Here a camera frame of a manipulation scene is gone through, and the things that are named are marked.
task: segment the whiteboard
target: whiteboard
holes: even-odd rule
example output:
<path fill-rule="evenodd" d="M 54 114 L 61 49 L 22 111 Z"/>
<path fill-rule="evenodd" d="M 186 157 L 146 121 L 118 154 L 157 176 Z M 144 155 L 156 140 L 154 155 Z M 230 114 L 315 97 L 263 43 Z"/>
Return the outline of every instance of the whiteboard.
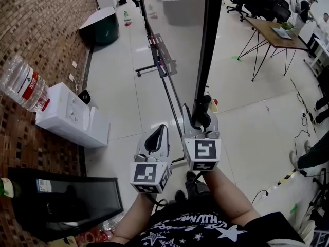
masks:
<path fill-rule="evenodd" d="M 144 4 L 179 105 L 186 103 L 192 109 L 202 48 L 205 0 L 144 0 Z"/>

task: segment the plastic bottle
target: plastic bottle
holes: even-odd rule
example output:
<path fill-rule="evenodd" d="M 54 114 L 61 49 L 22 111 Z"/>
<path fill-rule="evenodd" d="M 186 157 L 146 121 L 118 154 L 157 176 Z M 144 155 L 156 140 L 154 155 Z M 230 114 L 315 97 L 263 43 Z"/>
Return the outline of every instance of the plastic bottle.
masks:
<path fill-rule="evenodd" d="M 44 111 L 50 102 L 46 82 L 15 55 L 4 65 L 0 90 L 30 112 Z"/>

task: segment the black t-shirt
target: black t-shirt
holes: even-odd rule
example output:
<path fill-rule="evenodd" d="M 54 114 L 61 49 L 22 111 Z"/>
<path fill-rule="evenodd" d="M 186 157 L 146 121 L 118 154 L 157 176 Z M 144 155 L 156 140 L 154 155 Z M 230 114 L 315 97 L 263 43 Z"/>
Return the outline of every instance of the black t-shirt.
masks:
<path fill-rule="evenodd" d="M 306 23 L 307 19 L 308 19 L 308 11 L 310 10 L 310 5 L 309 2 L 306 0 L 303 0 L 300 2 L 300 9 L 302 10 L 302 12 L 300 13 L 300 18 L 301 20 Z"/>
<path fill-rule="evenodd" d="M 281 213 L 250 221 L 244 227 L 230 224 L 214 199 L 202 197 L 165 207 L 151 216 L 148 228 L 126 246 L 268 246 L 274 239 L 303 242 Z M 121 246 L 108 243 L 106 246 Z"/>

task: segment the brown brick wall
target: brown brick wall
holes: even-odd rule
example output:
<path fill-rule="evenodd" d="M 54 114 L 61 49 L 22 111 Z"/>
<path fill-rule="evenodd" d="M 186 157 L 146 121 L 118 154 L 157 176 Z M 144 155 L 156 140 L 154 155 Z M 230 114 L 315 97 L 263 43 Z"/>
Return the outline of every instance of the brown brick wall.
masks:
<path fill-rule="evenodd" d="M 95 11 L 95 0 L 0 0 L 0 72 L 7 59 L 21 55 L 48 86 L 82 82 L 88 48 L 78 28 Z M 77 62 L 77 69 L 72 61 Z M 35 125 L 35 115 L 0 94 L 0 174 L 8 167 L 30 167 L 79 175 L 77 146 Z M 10 199 L 0 198 L 0 246 L 45 244 L 22 231 Z"/>

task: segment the sneaker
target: sneaker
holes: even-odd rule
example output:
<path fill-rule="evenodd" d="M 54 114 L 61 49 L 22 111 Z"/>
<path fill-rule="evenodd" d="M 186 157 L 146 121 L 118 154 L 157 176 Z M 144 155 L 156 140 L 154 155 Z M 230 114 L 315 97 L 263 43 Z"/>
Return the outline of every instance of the sneaker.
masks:
<path fill-rule="evenodd" d="M 292 163 L 292 165 L 294 166 L 296 171 L 299 171 L 299 168 L 297 166 L 298 158 L 297 158 L 297 155 L 294 151 L 290 151 L 289 158 L 290 158 L 290 162 Z"/>
<path fill-rule="evenodd" d="M 312 146 L 310 146 L 309 141 L 306 141 L 306 142 L 304 143 L 304 148 L 305 148 L 305 152 L 306 152 L 306 153 L 308 153 L 308 152 L 310 151 L 311 147 L 312 147 Z"/>
<path fill-rule="evenodd" d="M 176 192 L 175 194 L 175 201 L 179 202 L 179 201 L 182 201 L 182 200 L 185 200 L 186 197 L 185 197 L 185 194 L 182 190 L 179 190 Z"/>
<path fill-rule="evenodd" d="M 196 174 L 194 174 L 193 171 L 187 171 L 186 173 L 186 180 L 187 181 L 193 181 L 193 179 L 196 177 Z"/>
<path fill-rule="evenodd" d="M 315 119 L 313 119 L 312 124 L 315 125 L 315 126 L 320 126 L 320 125 L 323 124 L 323 122 L 324 122 L 324 121 L 322 121 L 322 122 L 317 122 L 317 121 L 316 121 L 316 118 L 315 118 Z"/>

